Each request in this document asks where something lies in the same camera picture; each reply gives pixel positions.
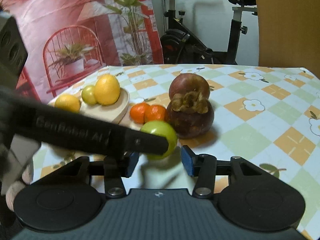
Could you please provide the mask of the gloved hand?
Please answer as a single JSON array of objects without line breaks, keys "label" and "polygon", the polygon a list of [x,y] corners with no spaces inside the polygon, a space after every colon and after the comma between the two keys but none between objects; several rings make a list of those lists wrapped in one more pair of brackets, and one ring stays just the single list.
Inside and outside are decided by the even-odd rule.
[{"label": "gloved hand", "polygon": [[5,201],[10,211],[14,212],[14,200],[17,194],[23,190],[26,186],[30,185],[34,178],[34,165],[31,161],[25,168],[22,176],[19,180],[10,185],[5,194]]}]

